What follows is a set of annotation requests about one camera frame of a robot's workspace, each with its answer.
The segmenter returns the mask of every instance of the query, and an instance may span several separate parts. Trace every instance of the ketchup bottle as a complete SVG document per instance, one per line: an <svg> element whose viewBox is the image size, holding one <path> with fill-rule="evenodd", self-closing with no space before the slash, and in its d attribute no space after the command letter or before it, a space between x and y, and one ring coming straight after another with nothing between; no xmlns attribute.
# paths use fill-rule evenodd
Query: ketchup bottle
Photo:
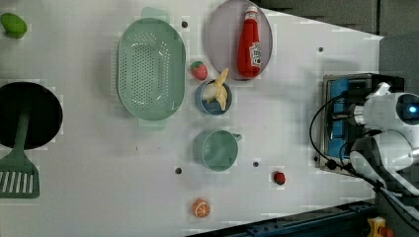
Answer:
<svg viewBox="0 0 419 237"><path fill-rule="evenodd" d="M261 71L261 46L257 22L258 9L247 8L243 31L237 52L237 69L240 75L253 78Z"/></svg>

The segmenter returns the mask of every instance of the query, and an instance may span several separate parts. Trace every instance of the teal mug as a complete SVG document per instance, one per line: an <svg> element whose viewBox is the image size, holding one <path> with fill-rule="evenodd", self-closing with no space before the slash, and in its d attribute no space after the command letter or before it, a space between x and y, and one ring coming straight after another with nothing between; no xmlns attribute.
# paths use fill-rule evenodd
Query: teal mug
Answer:
<svg viewBox="0 0 419 237"><path fill-rule="evenodd" d="M194 140L194 156L211 170L225 171L237 158L240 139L241 135L226 130L205 130Z"/></svg>

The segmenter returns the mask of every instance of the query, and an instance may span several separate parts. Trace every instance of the small blue bowl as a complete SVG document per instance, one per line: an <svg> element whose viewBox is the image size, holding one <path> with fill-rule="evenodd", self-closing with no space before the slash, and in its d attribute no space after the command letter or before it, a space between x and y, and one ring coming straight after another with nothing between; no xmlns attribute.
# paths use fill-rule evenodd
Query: small blue bowl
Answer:
<svg viewBox="0 0 419 237"><path fill-rule="evenodd" d="M225 111L221 110L221 106L219 105L216 99L213 99L209 104L207 101L203 101L203 92L206 85L213 83L215 80L204 82L198 87L197 92L195 93L195 102L197 103L198 110L213 116L221 116L225 114L228 109L230 109L231 102L232 102L232 95L231 90L226 83L223 84L225 90L227 91L227 105L225 106Z"/></svg>

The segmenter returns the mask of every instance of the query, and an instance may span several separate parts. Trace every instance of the black frying pan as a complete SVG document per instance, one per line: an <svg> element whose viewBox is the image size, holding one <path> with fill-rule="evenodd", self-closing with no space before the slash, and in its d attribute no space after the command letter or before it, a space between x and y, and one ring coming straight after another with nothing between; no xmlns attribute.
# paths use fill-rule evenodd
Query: black frying pan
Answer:
<svg viewBox="0 0 419 237"><path fill-rule="evenodd" d="M58 99L45 87L16 82L0 88L0 143L13 148L19 114L24 98L32 101L25 149L49 143L62 124L62 108Z"/></svg>

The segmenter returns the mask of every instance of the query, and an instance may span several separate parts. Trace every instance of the green spatula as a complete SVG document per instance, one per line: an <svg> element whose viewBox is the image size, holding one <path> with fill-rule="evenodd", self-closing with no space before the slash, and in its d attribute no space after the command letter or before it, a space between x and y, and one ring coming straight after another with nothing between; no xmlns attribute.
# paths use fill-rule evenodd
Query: green spatula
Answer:
<svg viewBox="0 0 419 237"><path fill-rule="evenodd" d="M0 160L0 198L37 198L40 196L40 175L25 155L31 106L23 103L13 150Z"/></svg>

